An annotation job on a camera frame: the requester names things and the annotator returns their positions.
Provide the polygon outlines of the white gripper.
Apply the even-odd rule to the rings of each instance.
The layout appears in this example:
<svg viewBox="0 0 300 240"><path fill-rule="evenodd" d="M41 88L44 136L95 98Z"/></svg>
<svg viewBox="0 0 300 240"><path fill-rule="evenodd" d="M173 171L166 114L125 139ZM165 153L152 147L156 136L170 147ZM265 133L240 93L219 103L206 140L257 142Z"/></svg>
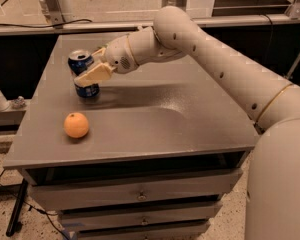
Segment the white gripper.
<svg viewBox="0 0 300 240"><path fill-rule="evenodd" d="M126 74L138 68L128 36L122 36L109 42L92 53L92 58L97 64L91 65L74 78L74 83L79 87L88 87L109 80L115 71L118 74Z"/></svg>

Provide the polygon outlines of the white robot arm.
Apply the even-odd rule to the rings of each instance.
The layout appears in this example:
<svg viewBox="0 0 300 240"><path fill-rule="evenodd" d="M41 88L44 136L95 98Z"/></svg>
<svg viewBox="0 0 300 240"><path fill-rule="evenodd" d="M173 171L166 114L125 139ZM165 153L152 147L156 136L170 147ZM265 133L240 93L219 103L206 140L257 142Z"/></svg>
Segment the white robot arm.
<svg viewBox="0 0 300 240"><path fill-rule="evenodd" d="M191 56L264 133L250 161L245 240L300 240L300 87L204 32L167 6L152 26L117 38L76 77L81 87L148 62Z"/></svg>

